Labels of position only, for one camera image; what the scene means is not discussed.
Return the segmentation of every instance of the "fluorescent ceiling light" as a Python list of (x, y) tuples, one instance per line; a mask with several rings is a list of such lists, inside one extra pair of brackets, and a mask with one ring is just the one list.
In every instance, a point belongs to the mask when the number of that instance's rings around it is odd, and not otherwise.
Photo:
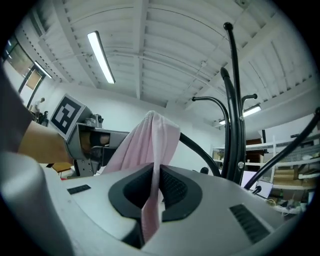
[(44, 68), (43, 68), (42, 66), (40, 66), (40, 64), (39, 64), (38, 62), (35, 61), (34, 64), (36, 64), (36, 66), (37, 66), (48, 78), (52, 78), (52, 76), (49, 75), (49, 74), (47, 73), (47, 71), (45, 71)]
[[(261, 107), (258, 105), (258, 106), (254, 106), (254, 107), (251, 107), (251, 108), (249, 108), (249, 109), (247, 109), (247, 110), (245, 110), (244, 112), (243, 112), (243, 117), (247, 117), (247, 116), (250, 116), (250, 115), (252, 115), (252, 114), (254, 114), (254, 113), (256, 113), (256, 112), (258, 112), (258, 111), (260, 111), (261, 110)], [(223, 120), (220, 120), (219, 121), (219, 124), (220, 125), (225, 125), (226, 124), (226, 121), (223, 119)]]
[(105, 51), (102, 47), (99, 32), (94, 31), (92, 33), (89, 33), (87, 36), (88, 36), (89, 42), (91, 44), (92, 50), (94, 52), (94, 55), (100, 65), (100, 68), (102, 69), (102, 72), (103, 72), (106, 80), (108, 81), (109, 84), (114, 84), (116, 81), (115, 81), (115, 78), (111, 72)]

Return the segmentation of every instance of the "white ceiling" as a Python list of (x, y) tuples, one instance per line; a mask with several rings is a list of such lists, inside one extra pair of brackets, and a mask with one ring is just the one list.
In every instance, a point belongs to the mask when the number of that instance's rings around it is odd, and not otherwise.
[[(225, 22), (234, 26), (241, 94), (258, 95), (245, 109), (316, 76), (299, 34), (265, 0), (43, 0), (16, 35), (54, 79), (163, 107), (173, 102), (214, 124), (220, 109), (191, 97), (227, 104), (220, 75), (221, 67), (232, 74)], [(115, 84), (92, 56), (92, 31), (99, 31)]]

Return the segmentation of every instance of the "pink cloth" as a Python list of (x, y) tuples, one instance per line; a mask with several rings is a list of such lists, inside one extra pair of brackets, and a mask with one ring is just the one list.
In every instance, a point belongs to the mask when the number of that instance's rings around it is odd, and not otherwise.
[(158, 193), (160, 165), (168, 165), (180, 138), (180, 128), (158, 114), (149, 111), (145, 118), (123, 140), (102, 174), (154, 162), (151, 191), (142, 208), (142, 231), (147, 242), (159, 227)]

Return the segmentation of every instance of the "black vent grille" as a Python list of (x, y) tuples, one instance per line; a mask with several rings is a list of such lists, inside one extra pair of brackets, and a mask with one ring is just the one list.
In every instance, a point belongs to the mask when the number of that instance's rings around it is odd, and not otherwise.
[(270, 234), (243, 204), (232, 206), (230, 210), (252, 243), (255, 244)]

